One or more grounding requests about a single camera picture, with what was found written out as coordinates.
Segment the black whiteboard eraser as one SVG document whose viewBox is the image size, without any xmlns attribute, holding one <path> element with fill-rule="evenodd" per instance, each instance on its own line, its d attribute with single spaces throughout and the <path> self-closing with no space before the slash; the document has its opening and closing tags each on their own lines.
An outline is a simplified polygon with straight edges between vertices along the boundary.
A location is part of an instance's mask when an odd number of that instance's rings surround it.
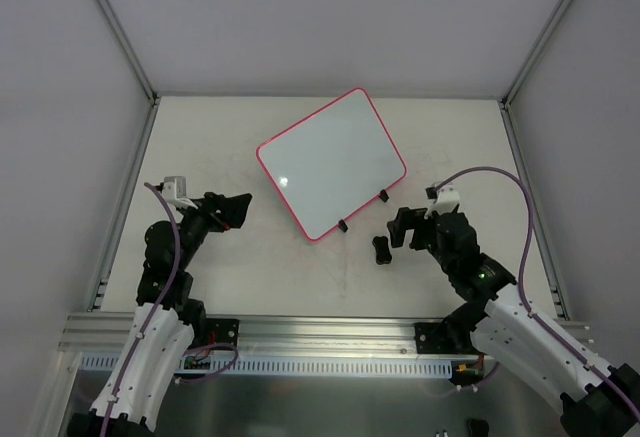
<svg viewBox="0 0 640 437">
<path fill-rule="evenodd" d="M 389 239 L 387 236 L 375 236 L 372 239 L 377 265 L 389 265 L 392 262 Z"/>
</svg>

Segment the pink framed whiteboard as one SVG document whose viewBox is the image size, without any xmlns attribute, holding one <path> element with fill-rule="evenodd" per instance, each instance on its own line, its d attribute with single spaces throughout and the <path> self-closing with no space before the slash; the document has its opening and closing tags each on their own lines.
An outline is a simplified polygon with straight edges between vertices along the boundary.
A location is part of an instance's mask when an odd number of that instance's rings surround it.
<svg viewBox="0 0 640 437">
<path fill-rule="evenodd" d="M 369 93 L 356 87 L 278 132 L 256 158 L 312 241 L 400 182 L 407 165 Z"/>
</svg>

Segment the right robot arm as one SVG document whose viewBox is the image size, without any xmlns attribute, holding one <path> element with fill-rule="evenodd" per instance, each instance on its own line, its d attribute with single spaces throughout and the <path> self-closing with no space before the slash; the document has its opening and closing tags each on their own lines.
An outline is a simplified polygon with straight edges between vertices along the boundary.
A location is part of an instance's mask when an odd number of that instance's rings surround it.
<svg viewBox="0 0 640 437">
<path fill-rule="evenodd" d="M 624 436 L 638 424 L 638 372 L 613 366 L 522 298 L 464 214 L 402 207 L 387 228 L 392 247 L 428 251 L 463 299 L 444 320 L 455 350 L 494 358 L 558 413 L 570 436 Z"/>
</svg>

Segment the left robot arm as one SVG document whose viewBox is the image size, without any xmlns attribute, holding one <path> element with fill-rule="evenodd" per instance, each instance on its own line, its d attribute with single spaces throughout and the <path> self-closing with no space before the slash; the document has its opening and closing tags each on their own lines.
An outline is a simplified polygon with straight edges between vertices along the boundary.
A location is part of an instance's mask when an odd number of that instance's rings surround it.
<svg viewBox="0 0 640 437">
<path fill-rule="evenodd" d="M 251 194 L 207 192 L 190 199 L 171 179 L 146 187 L 167 217 L 145 233 L 136 308 L 118 360 L 88 412 L 71 416 L 69 436 L 152 436 L 183 357 L 238 352 L 232 343 L 208 338 L 205 306 L 190 296 L 193 278 L 187 268 L 209 234 L 243 226 Z"/>
</svg>

